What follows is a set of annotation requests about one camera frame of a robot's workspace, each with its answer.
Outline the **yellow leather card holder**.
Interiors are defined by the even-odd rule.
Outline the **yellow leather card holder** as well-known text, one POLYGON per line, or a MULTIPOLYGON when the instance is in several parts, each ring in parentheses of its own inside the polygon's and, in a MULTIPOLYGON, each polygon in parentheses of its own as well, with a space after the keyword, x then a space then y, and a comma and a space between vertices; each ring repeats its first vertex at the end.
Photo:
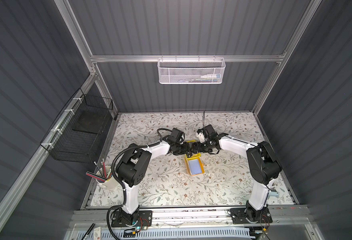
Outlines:
POLYGON ((193 160, 184 159, 186 164, 187 173, 191 176, 204 174, 203 164, 200 158, 195 158, 193 160))

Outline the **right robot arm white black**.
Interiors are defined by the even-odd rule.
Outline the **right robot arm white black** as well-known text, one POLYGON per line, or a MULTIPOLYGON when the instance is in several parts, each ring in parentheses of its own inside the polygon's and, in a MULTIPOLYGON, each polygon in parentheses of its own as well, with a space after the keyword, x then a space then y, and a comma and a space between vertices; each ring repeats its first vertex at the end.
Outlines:
POLYGON ((226 133, 218 134, 212 125, 197 130, 196 136, 200 143, 193 147, 197 153, 213 153, 213 149, 230 151, 248 161, 249 171, 253 178, 252 192, 247 207, 261 211, 266 207, 271 187, 278 178, 282 167, 270 143, 246 142, 226 133))

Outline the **yellow plastic card tray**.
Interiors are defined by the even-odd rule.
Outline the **yellow plastic card tray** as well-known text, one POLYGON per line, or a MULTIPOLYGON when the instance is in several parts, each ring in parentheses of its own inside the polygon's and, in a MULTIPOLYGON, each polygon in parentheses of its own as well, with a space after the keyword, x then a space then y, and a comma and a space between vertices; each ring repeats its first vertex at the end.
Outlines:
POLYGON ((199 142, 197 142, 196 140, 191 140, 191 141, 185 142, 184 144, 186 147, 185 155, 188 159, 191 159, 199 154, 199 151, 198 151, 199 142))

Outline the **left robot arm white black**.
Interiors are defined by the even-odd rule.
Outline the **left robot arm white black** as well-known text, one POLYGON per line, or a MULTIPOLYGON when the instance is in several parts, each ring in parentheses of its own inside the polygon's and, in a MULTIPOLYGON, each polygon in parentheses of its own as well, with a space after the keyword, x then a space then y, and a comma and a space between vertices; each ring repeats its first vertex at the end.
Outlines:
POLYGON ((157 130, 160 139, 149 145, 131 144, 113 160, 112 174, 123 188, 122 213, 133 216, 140 208, 138 185, 144 179, 151 160, 167 154, 183 155, 188 146, 185 133, 174 128, 157 130))

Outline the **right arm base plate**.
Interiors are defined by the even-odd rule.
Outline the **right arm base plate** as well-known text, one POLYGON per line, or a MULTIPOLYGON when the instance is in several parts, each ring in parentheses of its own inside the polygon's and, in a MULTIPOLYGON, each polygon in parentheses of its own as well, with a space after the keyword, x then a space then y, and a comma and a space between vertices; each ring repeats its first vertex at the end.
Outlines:
POLYGON ((268 208, 254 210, 253 208, 231 208, 227 211, 234 224, 271 224, 273 219, 268 208))

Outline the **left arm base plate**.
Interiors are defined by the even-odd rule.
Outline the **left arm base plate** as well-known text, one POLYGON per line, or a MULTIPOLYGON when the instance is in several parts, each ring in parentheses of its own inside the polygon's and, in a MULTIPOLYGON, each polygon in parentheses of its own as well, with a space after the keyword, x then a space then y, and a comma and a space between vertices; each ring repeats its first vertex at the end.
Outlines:
POLYGON ((132 215, 117 210, 112 213, 111 226, 112 227, 150 227, 152 225, 153 211, 139 210, 132 215))

